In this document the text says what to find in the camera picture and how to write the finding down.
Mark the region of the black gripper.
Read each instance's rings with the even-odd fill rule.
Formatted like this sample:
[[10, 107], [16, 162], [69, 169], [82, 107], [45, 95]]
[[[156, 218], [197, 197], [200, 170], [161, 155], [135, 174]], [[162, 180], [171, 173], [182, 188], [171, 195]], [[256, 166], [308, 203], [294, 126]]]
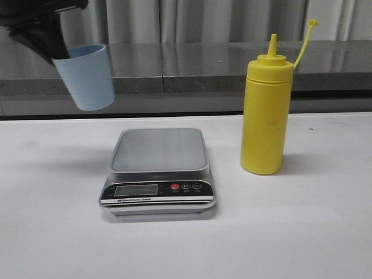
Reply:
[[1, 1], [1, 26], [8, 30], [9, 36], [17, 32], [17, 42], [53, 66], [53, 60], [70, 57], [59, 13], [84, 10], [87, 5], [87, 0]]

